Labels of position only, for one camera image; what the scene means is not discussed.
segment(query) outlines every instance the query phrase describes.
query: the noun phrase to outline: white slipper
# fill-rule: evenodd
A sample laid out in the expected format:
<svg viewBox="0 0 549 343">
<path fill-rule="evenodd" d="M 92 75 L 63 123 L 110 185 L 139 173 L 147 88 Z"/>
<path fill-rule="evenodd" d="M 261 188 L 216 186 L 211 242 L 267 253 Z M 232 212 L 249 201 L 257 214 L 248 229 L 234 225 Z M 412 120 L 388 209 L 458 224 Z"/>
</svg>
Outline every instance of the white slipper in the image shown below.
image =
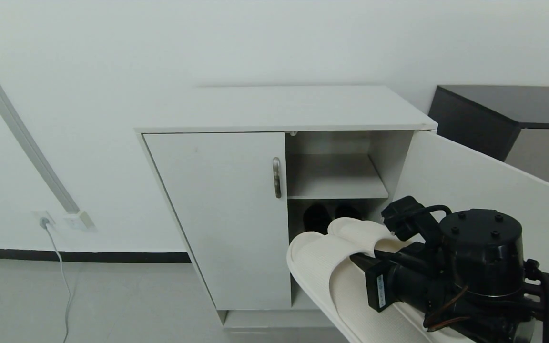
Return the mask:
<svg viewBox="0 0 549 343">
<path fill-rule="evenodd" d="M 366 279 L 349 256 L 379 250 L 396 252 L 407 243 L 375 222 L 334 220 L 323 236 L 304 232 L 292 240 L 287 265 L 298 285 L 351 343 L 470 343 L 451 329 L 427 333 L 423 314 L 404 303 L 382 313 L 368 306 Z"/>
</svg>

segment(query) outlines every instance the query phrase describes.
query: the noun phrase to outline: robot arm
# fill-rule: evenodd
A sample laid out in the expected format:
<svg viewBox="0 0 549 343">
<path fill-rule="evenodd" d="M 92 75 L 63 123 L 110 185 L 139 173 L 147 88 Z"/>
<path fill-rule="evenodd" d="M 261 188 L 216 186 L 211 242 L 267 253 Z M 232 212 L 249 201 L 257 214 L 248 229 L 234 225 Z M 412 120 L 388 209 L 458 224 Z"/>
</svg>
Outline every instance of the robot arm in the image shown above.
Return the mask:
<svg viewBox="0 0 549 343">
<path fill-rule="evenodd" d="M 446 217 L 438 223 L 434 211 Z M 419 234 L 425 243 L 375 251 L 376 258 L 351 256 L 366 274 L 370 307 L 381 312 L 405 302 L 425 314 L 429 332 L 450 327 L 477 343 L 528 343 L 539 320 L 549 343 L 549 273 L 523 259 L 516 219 L 487 209 L 425 208 L 412 197 L 391 202 L 382 214 L 398 239 Z"/>
</svg>

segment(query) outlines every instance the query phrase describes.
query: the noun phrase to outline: wall socket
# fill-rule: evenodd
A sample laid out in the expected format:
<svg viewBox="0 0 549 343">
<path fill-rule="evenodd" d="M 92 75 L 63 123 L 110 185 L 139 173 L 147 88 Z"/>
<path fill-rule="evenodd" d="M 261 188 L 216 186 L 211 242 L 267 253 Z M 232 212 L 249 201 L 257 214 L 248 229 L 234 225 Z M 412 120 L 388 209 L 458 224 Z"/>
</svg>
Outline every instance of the wall socket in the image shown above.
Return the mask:
<svg viewBox="0 0 549 343">
<path fill-rule="evenodd" d="M 67 222 L 67 225 L 74 230 L 89 232 L 91 231 L 91 228 L 94 228 L 94 224 L 85 211 L 64 215 L 63 219 Z"/>
<path fill-rule="evenodd" d="M 39 220 L 41 217 L 44 217 L 50 220 L 50 225 L 54 226 L 56 224 L 54 222 L 54 219 L 50 217 L 50 213 L 48 213 L 48 211 L 31 211 L 31 213 L 33 213 L 33 217 L 35 217 L 35 219 L 37 220 Z"/>
</svg>

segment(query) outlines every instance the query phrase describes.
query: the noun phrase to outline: white wall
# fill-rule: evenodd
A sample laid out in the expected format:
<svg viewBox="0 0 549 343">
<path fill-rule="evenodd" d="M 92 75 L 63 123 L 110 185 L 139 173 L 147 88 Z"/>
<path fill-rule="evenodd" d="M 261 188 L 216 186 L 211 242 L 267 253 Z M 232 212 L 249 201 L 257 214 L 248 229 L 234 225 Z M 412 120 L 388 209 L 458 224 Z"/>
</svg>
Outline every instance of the white wall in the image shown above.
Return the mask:
<svg viewBox="0 0 549 343">
<path fill-rule="evenodd" d="M 184 89 L 385 84 L 427 112 L 437 84 L 549 85 L 549 1 L 0 1 L 0 82 L 98 228 L 62 249 L 181 251 L 133 128 Z M 26 212 L 63 210 L 6 135 L 0 247 L 49 249 Z"/>
</svg>

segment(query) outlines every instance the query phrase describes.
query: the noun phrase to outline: cable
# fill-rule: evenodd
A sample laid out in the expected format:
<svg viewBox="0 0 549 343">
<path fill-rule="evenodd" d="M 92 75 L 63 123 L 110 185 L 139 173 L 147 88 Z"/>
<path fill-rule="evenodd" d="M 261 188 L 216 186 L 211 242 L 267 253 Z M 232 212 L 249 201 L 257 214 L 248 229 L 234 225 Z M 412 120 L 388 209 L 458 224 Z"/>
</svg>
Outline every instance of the cable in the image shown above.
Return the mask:
<svg viewBox="0 0 549 343">
<path fill-rule="evenodd" d="M 543 336 L 542 341 L 543 343 L 549 343 L 549 276 L 547 274 L 541 272 L 540 270 L 536 270 L 537 279 L 541 282 L 541 287 L 543 290 L 543 297 L 541 299 L 545 315 L 543 317 Z"/>
<path fill-rule="evenodd" d="M 427 332 L 436 332 L 438 330 L 442 330 L 443 328 L 445 328 L 445 327 L 447 327 L 451 324 L 466 321 L 467 319 L 471 319 L 471 317 L 456 317 L 456 318 L 453 318 L 453 319 L 448 319 L 448 321 L 443 321 L 439 324 L 435 324 L 435 325 L 430 326 L 429 328 L 427 328 Z"/>
<path fill-rule="evenodd" d="M 434 321 L 434 319 L 436 317 L 438 317 L 439 315 L 441 315 L 447 308 L 449 308 L 452 304 L 454 304 L 455 302 L 457 302 L 457 300 L 460 299 L 460 297 L 462 297 L 465 292 L 467 291 L 467 289 L 469 288 L 469 285 L 466 285 L 465 287 L 463 287 L 463 289 L 461 289 L 461 291 L 455 295 L 455 297 L 453 297 L 452 299 L 450 299 L 446 304 L 444 304 L 444 306 L 438 308 L 438 310 L 436 310 L 435 312 L 433 312 L 429 317 L 425 318 L 425 320 L 423 321 L 423 326 L 424 327 L 430 327 L 430 326 L 433 326 L 432 322 Z"/>
<path fill-rule="evenodd" d="M 415 209 L 408 212 L 402 212 L 397 213 L 395 215 L 392 215 L 391 217 L 386 218 L 387 220 L 397 220 L 401 218 L 408 218 L 408 217 L 414 217 L 415 215 L 423 214 L 423 213 L 431 213 L 436 211 L 444 211 L 446 215 L 452 214 L 453 211 L 450 210 L 448 206 L 445 205 L 433 205 L 433 206 L 427 206 L 425 208 Z"/>
<path fill-rule="evenodd" d="M 59 254 L 59 250 L 56 248 L 56 244 L 54 244 L 54 239 L 52 239 L 50 230 L 48 230 L 48 224 L 50 224 L 50 220 L 48 220 L 48 218 L 40 218 L 40 226 L 41 228 L 46 230 L 46 233 L 48 233 L 48 237 L 50 237 L 50 242 L 52 242 L 54 252 L 56 252 L 56 256 L 59 257 L 59 262 L 61 263 L 61 274 L 63 275 L 63 281 L 65 282 L 65 286 L 67 287 L 67 293 L 69 294 L 69 298 L 67 299 L 67 308 L 65 308 L 65 338 L 63 338 L 63 343 L 65 343 L 67 341 L 67 336 L 69 336 L 69 307 L 71 305 L 71 290 L 69 288 L 69 284 L 67 283 L 67 278 L 65 278 L 65 272 L 63 271 L 63 258 L 61 257 L 61 254 Z"/>
</svg>

